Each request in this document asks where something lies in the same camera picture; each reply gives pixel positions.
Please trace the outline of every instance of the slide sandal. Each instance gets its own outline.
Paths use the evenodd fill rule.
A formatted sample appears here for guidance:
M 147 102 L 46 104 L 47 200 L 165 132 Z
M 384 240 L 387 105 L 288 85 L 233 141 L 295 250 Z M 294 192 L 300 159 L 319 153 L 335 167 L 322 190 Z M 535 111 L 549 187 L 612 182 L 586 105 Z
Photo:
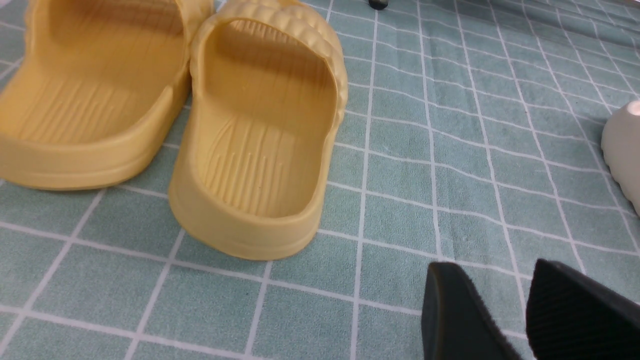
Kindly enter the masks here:
M 522 359 L 457 264 L 429 264 L 420 324 L 424 360 Z
M 193 41 L 193 107 L 169 187 L 194 238 L 245 259 L 314 237 L 348 97 L 334 30 L 297 0 L 229 0 Z
M 189 92 L 212 0 L 31 0 L 26 54 L 0 95 L 0 178 L 78 190 L 125 181 Z
M 546 359 L 640 359 L 640 306 L 558 261 L 539 259 L 527 336 Z

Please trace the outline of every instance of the tiled pattern surface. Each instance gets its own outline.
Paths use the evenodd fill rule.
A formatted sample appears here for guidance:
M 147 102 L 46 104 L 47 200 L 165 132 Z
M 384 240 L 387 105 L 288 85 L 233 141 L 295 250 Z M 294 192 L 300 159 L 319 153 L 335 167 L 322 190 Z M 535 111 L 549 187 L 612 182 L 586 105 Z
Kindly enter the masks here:
M 180 229 L 165 194 L 187 105 L 126 184 L 0 180 L 0 357 L 418 359 L 438 260 L 463 266 L 529 358 L 537 258 L 640 302 L 640 221 L 598 146 L 611 111 L 639 97 L 638 6 L 309 3 L 339 34 L 350 80 L 310 246 L 256 263 Z M 0 86 L 20 64 L 25 5 L 0 8 Z

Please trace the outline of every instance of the teal grid mat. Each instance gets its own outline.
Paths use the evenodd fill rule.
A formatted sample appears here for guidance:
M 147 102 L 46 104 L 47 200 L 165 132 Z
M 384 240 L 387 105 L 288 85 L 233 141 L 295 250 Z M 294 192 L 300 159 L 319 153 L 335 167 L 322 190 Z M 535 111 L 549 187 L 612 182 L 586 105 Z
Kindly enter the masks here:
M 256 263 L 184 233 L 166 189 L 188 104 L 125 184 L 0 180 L 2 359 L 420 359 L 432 261 L 467 271 L 528 359 L 537 258 L 640 302 L 640 221 L 599 147 L 611 112 L 640 98 L 639 5 L 309 3 L 350 81 L 310 246 Z M 0 0 L 0 87 L 22 59 L 25 5 Z

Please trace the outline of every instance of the black object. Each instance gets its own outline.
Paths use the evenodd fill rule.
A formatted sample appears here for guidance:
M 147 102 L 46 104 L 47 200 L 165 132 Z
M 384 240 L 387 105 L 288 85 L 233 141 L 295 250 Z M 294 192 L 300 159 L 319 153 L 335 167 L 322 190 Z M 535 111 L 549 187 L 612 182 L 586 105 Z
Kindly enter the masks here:
M 422 305 L 425 360 L 520 360 L 454 263 L 431 263 Z
M 382 10 L 389 5 L 389 0 L 369 0 L 369 6 L 376 10 Z
M 640 306 L 632 301 L 542 259 L 529 294 L 527 336 L 538 360 L 640 359 Z

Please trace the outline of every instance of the yellow slide sandal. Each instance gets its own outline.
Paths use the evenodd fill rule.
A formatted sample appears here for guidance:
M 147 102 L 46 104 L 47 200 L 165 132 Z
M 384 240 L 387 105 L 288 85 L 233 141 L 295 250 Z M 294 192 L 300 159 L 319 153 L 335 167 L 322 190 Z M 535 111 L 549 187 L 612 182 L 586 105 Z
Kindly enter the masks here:
M 337 35 L 297 0 L 229 0 L 192 52 L 173 214 L 193 237 L 239 258 L 299 252 L 319 225 L 348 96 Z
M 0 95 L 0 178 L 117 184 L 162 146 L 189 92 L 212 0 L 31 0 L 26 55 Z

